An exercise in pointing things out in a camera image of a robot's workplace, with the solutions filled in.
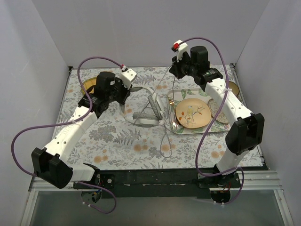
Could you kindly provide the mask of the white grey gaming headphones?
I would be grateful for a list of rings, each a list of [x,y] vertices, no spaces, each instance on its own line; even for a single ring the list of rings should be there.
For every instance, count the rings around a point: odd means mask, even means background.
[[[137,92],[142,89],[146,90],[149,94],[146,107],[140,112],[133,113],[132,118],[126,117],[125,105],[119,105],[119,112],[132,125],[142,128],[156,127],[165,118],[163,102],[157,92],[148,87],[134,87],[131,88],[131,92]]]

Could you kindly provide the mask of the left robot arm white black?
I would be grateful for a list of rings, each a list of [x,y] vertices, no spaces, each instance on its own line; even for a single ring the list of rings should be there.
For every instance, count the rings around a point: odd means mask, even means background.
[[[119,76],[111,72],[99,73],[96,84],[87,90],[89,94],[79,101],[69,125],[63,127],[42,149],[33,150],[31,157],[36,176],[59,189],[69,182],[78,181],[84,181],[89,188],[96,188],[100,183],[97,167],[87,163],[69,166],[66,162],[80,138],[110,103],[125,104],[136,77],[132,69]]]

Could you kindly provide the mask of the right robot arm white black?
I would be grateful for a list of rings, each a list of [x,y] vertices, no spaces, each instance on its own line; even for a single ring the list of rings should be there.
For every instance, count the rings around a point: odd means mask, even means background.
[[[254,114],[229,89],[229,79],[224,79],[215,68],[210,67],[208,51],[204,46],[188,48],[183,41],[172,46],[176,56],[172,59],[170,73],[177,79],[191,76],[220,107],[230,123],[230,130],[226,135],[226,151],[215,164],[211,174],[199,172],[203,180],[214,183],[218,187],[226,186],[234,177],[237,167],[244,156],[262,141],[264,117]]]

